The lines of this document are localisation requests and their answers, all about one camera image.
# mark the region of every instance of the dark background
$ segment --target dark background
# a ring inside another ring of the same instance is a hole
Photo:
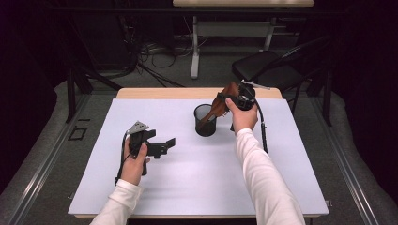
[[[131,7],[134,4],[136,7],[172,6],[172,1],[156,2],[159,5],[154,5],[153,1],[130,1]],[[69,4],[111,7],[115,2],[70,1]],[[346,103],[360,155],[380,186],[398,203],[398,148],[395,145],[398,121],[394,111],[398,103],[398,19],[395,16],[398,7],[393,1],[369,0],[318,0],[315,7],[346,10],[349,15],[344,19],[308,19],[298,43],[323,35],[333,36],[332,89]],[[170,38],[173,34],[186,32],[178,30],[173,18],[152,15],[150,24],[153,26],[143,26],[146,19],[136,21],[137,26],[145,27],[141,29],[141,35],[168,47],[174,45]],[[61,25],[62,29],[54,27],[55,24]],[[65,42],[61,43],[58,35],[62,35]],[[134,42],[129,45],[124,40],[135,41],[141,35],[126,37],[115,16],[88,19],[75,16],[70,23],[62,18],[54,19],[54,15],[48,15],[35,1],[2,2],[1,191],[50,118],[56,102],[54,88],[66,80],[70,59],[93,69],[131,68]]]

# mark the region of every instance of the gray floor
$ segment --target gray floor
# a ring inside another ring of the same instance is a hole
[[[275,37],[271,48],[283,51],[293,43],[290,37]],[[156,68],[151,58],[145,64],[163,76],[185,86],[226,86],[236,78],[231,63],[255,53],[264,43],[259,39],[210,38],[201,47],[199,79],[192,80],[191,56],[178,57],[167,68]],[[166,66],[173,59],[167,54],[154,56],[153,62]],[[114,79],[126,87],[161,87],[146,72]],[[0,224],[88,224],[89,219],[68,215],[70,193],[76,190],[92,146],[115,92],[100,82],[92,81],[95,92],[79,96],[79,111],[66,126],[68,107],[66,84],[55,88],[58,102],[48,125],[29,156],[6,190],[0,196]],[[319,118],[321,97],[307,98],[304,93],[295,113],[301,138],[313,164],[315,175],[331,201],[330,215],[314,219],[314,224],[398,224],[398,209],[361,160],[352,143],[344,102],[332,97],[331,122],[327,127]],[[82,141],[69,141],[75,126],[87,128]],[[150,224],[136,221],[136,224]]]

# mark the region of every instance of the white sleeve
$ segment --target white sleeve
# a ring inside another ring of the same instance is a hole
[[[305,224],[295,196],[248,128],[237,133],[237,157],[243,167],[257,224]]]
[[[143,187],[119,179],[114,192],[91,225],[124,225],[138,203]]]

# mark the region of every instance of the gray carpet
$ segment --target gray carpet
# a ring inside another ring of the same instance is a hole
[[[167,68],[157,68],[148,58],[145,65],[158,71],[161,75],[181,83],[185,86],[226,86],[237,79],[232,75],[231,64],[238,58],[258,51],[264,42],[259,39],[209,39],[201,48],[201,61],[199,79],[192,80],[191,57],[178,57]],[[292,44],[289,37],[276,37],[271,47],[274,50],[283,50]],[[167,66],[173,58],[167,54],[159,54],[153,58],[157,66]],[[161,85],[148,73],[135,70],[128,76],[114,79],[126,87],[160,87]],[[39,187],[38,195],[27,205],[24,214],[18,221],[21,224],[88,224],[89,219],[78,219],[68,215],[71,199],[69,194],[74,192],[82,178],[86,162],[89,159],[92,147],[100,132],[102,122],[109,109],[115,92],[100,82],[92,81],[95,92],[89,97],[79,96],[85,102],[80,107],[76,119],[70,125],[71,129],[63,135],[64,141],[56,145],[57,137],[62,134],[64,121],[67,118],[66,85],[62,83],[56,88],[58,104],[53,117],[43,130],[38,142],[26,158],[13,181],[0,197],[1,217],[0,224],[8,224],[15,218],[13,213],[19,206],[24,190],[29,187],[29,182],[37,174],[42,161],[57,147],[58,154],[54,157],[54,165],[49,173],[43,177],[45,183]],[[306,147],[310,161],[313,164],[315,175],[326,200],[331,201],[330,214],[315,218],[313,224],[364,224],[363,215],[357,206],[342,174],[338,160],[329,141],[329,134],[325,132],[317,114],[319,110],[314,106],[318,98],[307,98],[305,93],[300,95],[295,120],[301,138]],[[369,201],[377,218],[378,224],[398,224],[398,209],[396,204],[378,186],[366,165],[360,159],[355,145],[352,143],[350,128],[344,112],[344,102],[336,95],[332,96],[331,131],[336,134],[338,142],[344,149],[352,170],[358,177],[363,192]],[[85,130],[84,137],[79,139]],[[173,221],[157,221],[159,224],[175,224]],[[185,224],[204,223],[204,221],[179,221]],[[253,224],[253,220],[223,221],[223,224]],[[132,224],[155,224],[155,221],[134,220]]]

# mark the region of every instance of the black mesh cup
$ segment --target black mesh cup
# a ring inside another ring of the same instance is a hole
[[[216,132],[217,117],[212,115],[205,123],[200,123],[200,120],[205,117],[211,110],[211,105],[202,104],[195,108],[193,115],[195,116],[195,130],[202,137],[208,137]]]

